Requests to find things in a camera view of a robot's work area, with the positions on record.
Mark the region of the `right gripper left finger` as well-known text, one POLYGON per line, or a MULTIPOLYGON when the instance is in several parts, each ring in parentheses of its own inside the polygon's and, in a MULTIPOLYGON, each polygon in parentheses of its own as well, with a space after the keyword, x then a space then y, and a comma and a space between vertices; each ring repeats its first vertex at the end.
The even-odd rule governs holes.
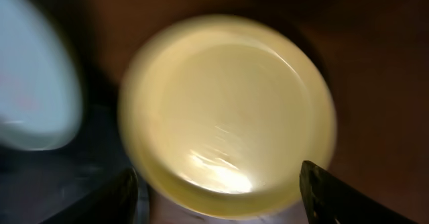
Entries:
POLYGON ((135 170, 127 168, 42 224, 131 224, 137 206, 138 186, 135 170))

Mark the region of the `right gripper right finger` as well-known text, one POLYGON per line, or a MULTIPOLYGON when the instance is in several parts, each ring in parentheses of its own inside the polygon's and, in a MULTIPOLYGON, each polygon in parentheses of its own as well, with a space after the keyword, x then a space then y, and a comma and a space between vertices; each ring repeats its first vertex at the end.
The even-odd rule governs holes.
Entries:
POLYGON ((309 224, 414 223, 308 160, 302 163, 300 192, 309 224))

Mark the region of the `light blue plate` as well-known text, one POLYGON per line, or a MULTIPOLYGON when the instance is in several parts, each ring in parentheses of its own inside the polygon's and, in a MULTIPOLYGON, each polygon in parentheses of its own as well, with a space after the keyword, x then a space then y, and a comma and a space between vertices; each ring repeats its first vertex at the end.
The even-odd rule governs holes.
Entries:
POLYGON ((1 144, 61 148, 83 113, 76 60, 58 26, 32 0, 1 0, 1 144))

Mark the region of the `yellow plate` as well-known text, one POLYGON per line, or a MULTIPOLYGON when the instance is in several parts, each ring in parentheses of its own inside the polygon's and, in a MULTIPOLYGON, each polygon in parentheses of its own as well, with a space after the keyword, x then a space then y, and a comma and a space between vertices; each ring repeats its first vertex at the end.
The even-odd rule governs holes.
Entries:
POLYGON ((118 122, 156 191, 222 219, 293 205, 303 161, 328 166, 336 141, 334 103, 311 59, 231 15, 193 17, 144 44, 121 83, 118 122))

